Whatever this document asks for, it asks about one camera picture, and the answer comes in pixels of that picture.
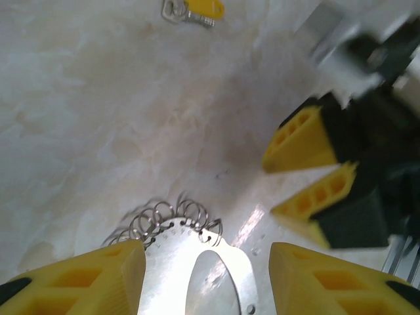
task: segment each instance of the metal coil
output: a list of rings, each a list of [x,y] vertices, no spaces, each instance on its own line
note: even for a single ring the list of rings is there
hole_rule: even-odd
[[[212,246],[218,246],[222,239],[223,225],[220,219],[210,220],[209,212],[200,203],[185,198],[183,194],[178,197],[177,204],[173,207],[163,199],[151,199],[146,205],[137,207],[127,213],[122,221],[134,216],[128,227],[119,227],[108,236],[102,245],[113,245],[125,240],[141,240],[147,249],[155,242],[155,237],[173,227],[173,223],[165,224],[174,218],[185,218],[181,224],[196,231],[203,243],[210,239],[203,239],[203,230],[210,230],[217,234],[217,239]]]

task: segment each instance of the white marble surface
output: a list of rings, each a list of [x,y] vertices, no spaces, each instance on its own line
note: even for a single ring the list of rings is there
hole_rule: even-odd
[[[316,248],[268,212],[328,169],[268,177],[260,161],[280,121],[333,86],[293,44],[318,1],[224,4],[209,31],[167,23],[159,0],[0,2],[0,282],[98,248],[128,210],[183,190],[259,276],[271,242]],[[333,254],[380,268],[386,251]]]

